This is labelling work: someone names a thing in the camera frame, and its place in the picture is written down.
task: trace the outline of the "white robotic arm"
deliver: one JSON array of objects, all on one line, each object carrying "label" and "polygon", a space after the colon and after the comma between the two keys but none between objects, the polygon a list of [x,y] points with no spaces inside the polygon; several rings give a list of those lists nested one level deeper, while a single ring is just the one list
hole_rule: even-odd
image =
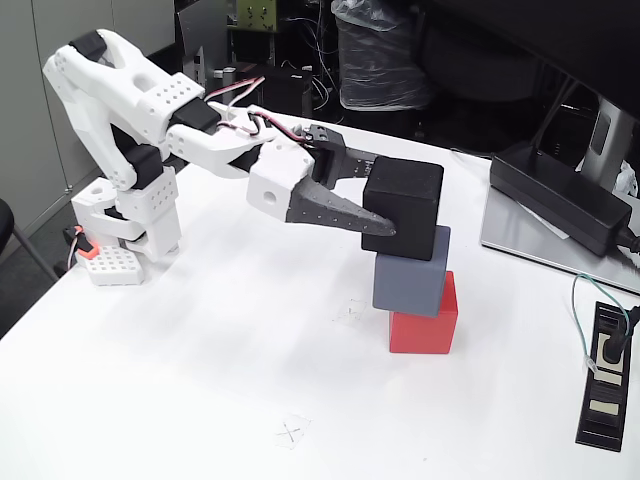
[{"label": "white robotic arm", "polygon": [[[349,157],[341,137],[328,138],[335,132],[312,127],[296,135],[256,107],[234,108],[230,122],[219,122],[226,106],[208,106],[202,87],[182,73],[167,74],[108,30],[58,49],[44,73],[107,177],[73,199],[83,233],[97,247],[77,255],[94,283],[140,283],[141,268],[126,250],[157,261],[177,246],[175,173],[162,164],[170,154],[223,178],[249,176],[248,202],[281,221],[395,233],[390,221],[326,188],[338,178],[366,176],[372,162],[366,154]],[[128,151],[116,143],[114,126],[135,141]],[[116,258],[122,256],[124,263]]]}]

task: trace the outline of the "power adapter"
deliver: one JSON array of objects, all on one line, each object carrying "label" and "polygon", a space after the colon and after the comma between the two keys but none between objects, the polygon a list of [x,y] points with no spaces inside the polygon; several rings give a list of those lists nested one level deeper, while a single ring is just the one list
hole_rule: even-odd
[{"label": "power adapter", "polygon": [[630,205],[531,145],[494,155],[490,182],[596,255],[615,245],[640,249],[628,226]]}]

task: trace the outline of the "green cable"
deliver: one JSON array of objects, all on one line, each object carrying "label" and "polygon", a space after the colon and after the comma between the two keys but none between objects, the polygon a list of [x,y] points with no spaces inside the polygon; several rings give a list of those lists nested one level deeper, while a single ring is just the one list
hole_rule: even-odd
[{"label": "green cable", "polygon": [[625,331],[625,335],[627,336],[629,335],[629,330],[631,329],[631,321],[629,320],[629,314],[627,313],[627,310],[622,308],[620,302],[618,302],[618,300],[616,300],[612,295],[607,293],[600,285],[598,285],[598,283],[590,275],[587,275],[586,273],[579,273],[578,275],[576,275],[576,278],[573,279],[573,286],[571,287],[571,310],[573,311],[573,320],[576,322],[576,327],[578,327],[578,333],[580,333],[580,340],[582,341],[582,350],[584,351],[585,359],[591,360],[591,356],[589,355],[589,352],[587,350],[587,341],[584,338],[584,332],[582,331],[582,327],[580,326],[580,322],[578,321],[578,314],[576,313],[576,282],[579,278],[589,280],[594,287],[605,294],[622,311],[622,314],[624,315],[624,318],[627,322],[627,329]]}]

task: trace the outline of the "trash bag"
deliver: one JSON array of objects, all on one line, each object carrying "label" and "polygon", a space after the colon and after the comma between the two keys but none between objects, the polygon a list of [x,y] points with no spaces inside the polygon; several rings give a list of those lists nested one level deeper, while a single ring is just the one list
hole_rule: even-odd
[{"label": "trash bag", "polygon": [[349,110],[427,106],[435,88],[411,58],[411,18],[381,0],[334,0],[340,102]]}]

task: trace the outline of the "screw hole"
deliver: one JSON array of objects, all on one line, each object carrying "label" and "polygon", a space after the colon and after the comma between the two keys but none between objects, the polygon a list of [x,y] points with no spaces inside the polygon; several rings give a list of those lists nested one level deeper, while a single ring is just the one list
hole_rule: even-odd
[{"label": "screw hole", "polygon": [[273,192],[264,192],[264,195],[262,197],[264,198],[265,203],[268,205],[275,205],[276,201],[278,200],[275,193]]}]

